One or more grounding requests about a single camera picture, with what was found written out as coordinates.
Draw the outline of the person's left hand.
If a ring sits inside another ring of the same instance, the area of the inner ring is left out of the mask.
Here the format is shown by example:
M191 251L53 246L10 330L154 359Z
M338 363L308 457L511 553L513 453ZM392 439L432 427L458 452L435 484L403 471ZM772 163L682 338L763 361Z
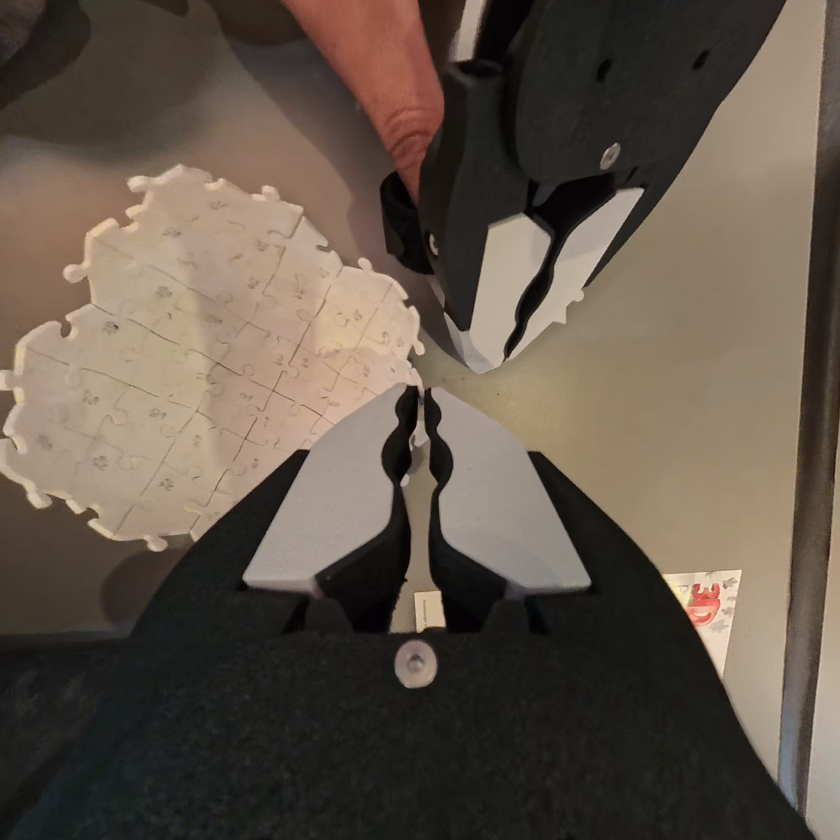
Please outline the person's left hand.
M283 5L359 103L416 204L422 164L445 114L438 71L467 2Z

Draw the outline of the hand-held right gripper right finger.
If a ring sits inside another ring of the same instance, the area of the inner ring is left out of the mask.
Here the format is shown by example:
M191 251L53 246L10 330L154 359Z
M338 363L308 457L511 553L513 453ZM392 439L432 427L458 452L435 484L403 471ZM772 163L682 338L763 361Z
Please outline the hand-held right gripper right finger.
M428 564L451 629L481 629L498 602L578 594L592 579L525 445L434 387L424 396L436 481Z

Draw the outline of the printed instruction leaflet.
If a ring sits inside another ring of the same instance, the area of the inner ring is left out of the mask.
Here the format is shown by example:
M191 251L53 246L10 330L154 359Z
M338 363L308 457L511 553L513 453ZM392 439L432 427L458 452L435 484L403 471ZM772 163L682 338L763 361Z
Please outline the printed instruction leaflet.
M696 629L718 675L723 677L742 571L672 573L662 577ZM417 591L413 601L416 631L446 627L439 590Z

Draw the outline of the partly built white puzzle ball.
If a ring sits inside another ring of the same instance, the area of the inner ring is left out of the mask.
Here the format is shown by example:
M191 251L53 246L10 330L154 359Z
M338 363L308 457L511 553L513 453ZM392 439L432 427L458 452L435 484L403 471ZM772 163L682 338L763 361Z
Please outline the partly built white puzzle ball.
M178 164L128 182L128 223L67 266L89 302L2 371L2 476L113 541L198 540L284 460L396 384L421 319L397 280L344 264L301 206Z

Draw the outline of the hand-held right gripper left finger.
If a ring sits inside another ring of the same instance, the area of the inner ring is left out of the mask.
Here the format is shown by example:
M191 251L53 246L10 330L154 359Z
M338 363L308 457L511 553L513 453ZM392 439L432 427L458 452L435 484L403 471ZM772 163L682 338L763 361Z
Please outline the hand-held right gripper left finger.
M313 444L245 570L250 589L340 604L351 626L386 633L406 581L418 388L394 385Z

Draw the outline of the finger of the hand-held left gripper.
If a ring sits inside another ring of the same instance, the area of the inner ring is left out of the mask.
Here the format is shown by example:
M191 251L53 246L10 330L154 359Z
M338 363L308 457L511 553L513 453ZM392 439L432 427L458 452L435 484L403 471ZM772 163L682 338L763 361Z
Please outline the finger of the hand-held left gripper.
M552 229L539 213L519 213L488 227L469 327L457 327L444 310L456 353L473 372L495 370L508 357L518 306L543 267L552 240Z
M533 208L532 217L540 214L550 225L553 240L518 306L506 360L555 323L561 290L585 288L644 192L642 186L559 185Z

